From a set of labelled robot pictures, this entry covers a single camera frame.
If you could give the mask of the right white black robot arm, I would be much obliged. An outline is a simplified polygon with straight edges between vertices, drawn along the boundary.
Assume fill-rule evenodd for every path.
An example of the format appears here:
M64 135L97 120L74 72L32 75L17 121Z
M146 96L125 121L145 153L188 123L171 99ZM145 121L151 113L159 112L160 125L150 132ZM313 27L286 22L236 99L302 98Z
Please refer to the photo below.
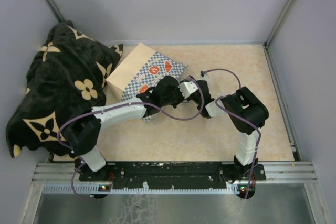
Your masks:
M261 140L261 128L269 118L265 105L247 87L241 87L233 94L214 99L205 80L196 81L191 77L179 84L179 90L183 98L197 104L202 117L211 119L222 114L229 115L239 132L239 139L234 164L227 172L228 180L253 181L254 168L258 163L257 151Z

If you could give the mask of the blue checkered paper bag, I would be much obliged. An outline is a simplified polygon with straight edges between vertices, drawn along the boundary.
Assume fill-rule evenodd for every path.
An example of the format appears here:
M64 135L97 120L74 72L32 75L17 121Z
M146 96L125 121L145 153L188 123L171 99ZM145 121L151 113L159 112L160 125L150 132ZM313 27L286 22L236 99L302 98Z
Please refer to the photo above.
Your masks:
M107 77L107 85L119 101L126 101L156 86L165 76L180 80L186 69L186 64L139 43Z

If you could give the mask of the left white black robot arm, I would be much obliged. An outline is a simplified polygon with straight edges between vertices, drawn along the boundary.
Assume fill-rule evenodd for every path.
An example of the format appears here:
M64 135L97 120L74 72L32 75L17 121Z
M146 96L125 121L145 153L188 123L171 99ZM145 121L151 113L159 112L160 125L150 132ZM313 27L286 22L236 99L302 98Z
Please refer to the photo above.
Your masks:
M97 137L101 129L133 119L142 119L159 112L176 120L177 117L164 111L164 107L177 107L183 101L192 99L203 92L197 81L187 77L182 82L166 76L154 88L124 102L109 106L97 106L84 109L65 122L57 132L57 140L64 135L63 144L87 165L90 173L98 180L108 177L107 161L97 147Z

